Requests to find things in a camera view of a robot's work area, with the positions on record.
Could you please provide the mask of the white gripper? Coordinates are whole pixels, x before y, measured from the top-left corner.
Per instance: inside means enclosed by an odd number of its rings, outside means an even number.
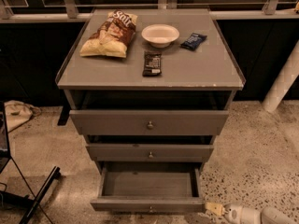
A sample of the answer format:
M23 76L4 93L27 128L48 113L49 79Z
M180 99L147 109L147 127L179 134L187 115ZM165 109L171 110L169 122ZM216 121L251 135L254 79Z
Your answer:
M205 203L205 209L217 216L223 216L230 224L261 224L261 213L239 204Z

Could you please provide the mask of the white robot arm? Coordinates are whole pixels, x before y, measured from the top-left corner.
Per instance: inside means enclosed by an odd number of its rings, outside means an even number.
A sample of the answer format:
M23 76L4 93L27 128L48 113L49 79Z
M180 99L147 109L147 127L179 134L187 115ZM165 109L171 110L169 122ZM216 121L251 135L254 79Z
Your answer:
M280 70L270 91L266 94L262 106L273 112L299 76L299 41L294 46L287 62ZM247 208L240 204L205 203L205 209L213 214L224 217L229 224L296 224L275 207L265 207L262 211Z

